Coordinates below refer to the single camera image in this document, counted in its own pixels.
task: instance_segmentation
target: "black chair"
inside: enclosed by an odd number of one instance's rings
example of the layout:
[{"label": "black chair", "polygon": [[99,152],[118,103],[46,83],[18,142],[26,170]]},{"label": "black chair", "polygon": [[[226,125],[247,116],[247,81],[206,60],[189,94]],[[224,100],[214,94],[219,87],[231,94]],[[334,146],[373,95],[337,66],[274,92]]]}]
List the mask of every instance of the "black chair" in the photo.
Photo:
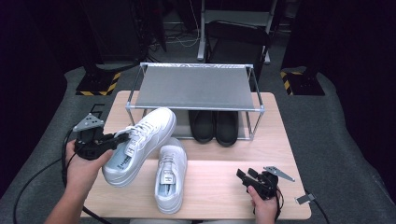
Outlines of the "black chair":
[{"label": "black chair", "polygon": [[[269,35],[259,26],[229,21],[212,21],[205,26],[206,63],[253,64],[259,83]],[[255,91],[250,77],[250,90]]]}]

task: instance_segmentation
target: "metal shoe rack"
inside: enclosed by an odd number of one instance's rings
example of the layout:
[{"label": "metal shoe rack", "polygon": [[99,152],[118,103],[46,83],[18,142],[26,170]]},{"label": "metal shoe rack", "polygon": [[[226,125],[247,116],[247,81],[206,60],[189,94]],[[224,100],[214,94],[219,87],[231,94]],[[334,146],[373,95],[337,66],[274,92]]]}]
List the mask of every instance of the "metal shoe rack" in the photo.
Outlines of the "metal shoe rack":
[{"label": "metal shoe rack", "polygon": [[[253,104],[256,93],[250,92],[248,79],[254,78],[251,64],[213,63],[141,63],[125,106],[134,125],[132,110],[148,110],[168,107],[177,116],[173,136],[192,138],[188,111],[238,111],[238,139],[253,140],[264,113],[264,105],[256,85],[259,104]],[[135,102],[132,102],[136,86],[143,74],[143,82]]]}]

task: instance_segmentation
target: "gray floor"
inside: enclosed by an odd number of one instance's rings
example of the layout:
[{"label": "gray floor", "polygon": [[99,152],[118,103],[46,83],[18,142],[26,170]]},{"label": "gray floor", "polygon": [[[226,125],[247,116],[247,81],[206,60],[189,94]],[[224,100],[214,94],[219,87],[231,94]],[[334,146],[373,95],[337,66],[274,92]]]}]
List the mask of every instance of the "gray floor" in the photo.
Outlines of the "gray floor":
[{"label": "gray floor", "polygon": [[[264,66],[259,86],[260,91],[272,92],[276,97],[304,187],[315,194],[331,223],[396,223],[396,207],[387,196],[378,173],[362,157],[346,130],[333,84],[318,75],[325,96],[286,94],[279,69],[287,41],[288,35],[276,34],[270,48],[271,64]],[[169,43],[167,47],[167,52],[158,49],[150,54],[163,63],[198,63],[198,44],[183,47],[180,43]],[[102,110],[102,119],[106,119],[116,93],[131,89],[137,72],[138,67],[123,72],[109,96],[76,96],[75,88],[84,70],[79,68],[65,74],[68,87],[64,100],[35,151],[0,200],[0,223],[12,223],[12,209],[23,185],[61,157],[68,129],[83,119],[95,104],[105,104],[96,110]],[[22,194],[17,209],[18,223],[42,223],[63,190],[58,162],[36,177]],[[308,220],[279,223],[325,223],[315,204],[311,204],[311,209],[312,217]],[[110,221],[129,223],[127,219],[111,218]],[[97,222],[83,218],[81,223]]]}]

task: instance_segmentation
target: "wooden table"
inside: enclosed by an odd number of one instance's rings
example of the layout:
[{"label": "wooden table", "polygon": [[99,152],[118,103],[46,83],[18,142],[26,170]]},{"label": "wooden table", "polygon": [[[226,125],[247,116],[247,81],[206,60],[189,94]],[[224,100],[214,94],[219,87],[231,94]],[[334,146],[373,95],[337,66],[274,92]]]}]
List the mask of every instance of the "wooden table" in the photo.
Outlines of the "wooden table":
[{"label": "wooden table", "polygon": [[[125,110],[129,94],[117,94],[105,133],[115,133],[131,123]],[[285,200],[279,219],[310,218],[309,205],[295,202],[304,195],[304,188],[275,96],[267,92],[261,95],[265,112],[252,141],[238,140],[232,147],[222,147],[216,140],[204,145],[193,139],[180,140],[187,152],[188,168],[183,204],[176,214],[161,213],[154,199],[158,151],[148,157],[135,180],[125,188],[110,186],[100,172],[85,205],[100,217],[253,219],[251,198],[236,171],[239,168],[246,173],[253,168],[261,172],[264,166],[275,166],[295,178],[295,182],[279,178]],[[134,119],[141,118],[141,114],[141,110],[134,110]]]}]

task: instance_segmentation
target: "sneaker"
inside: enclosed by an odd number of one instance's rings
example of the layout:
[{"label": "sneaker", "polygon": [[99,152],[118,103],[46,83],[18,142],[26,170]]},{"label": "sneaker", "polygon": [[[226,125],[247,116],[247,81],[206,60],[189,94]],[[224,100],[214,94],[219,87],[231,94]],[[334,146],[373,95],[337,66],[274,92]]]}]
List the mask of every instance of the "sneaker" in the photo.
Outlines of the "sneaker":
[{"label": "sneaker", "polygon": [[131,183],[149,154],[169,140],[175,127],[175,114],[168,108],[160,107],[148,113],[135,126],[117,132],[115,136],[129,133],[131,140],[119,144],[111,159],[102,167],[106,182],[114,187]]},{"label": "sneaker", "polygon": [[174,214],[180,209],[186,170],[186,152],[181,143],[172,137],[161,147],[155,181],[155,200],[162,213]]}]

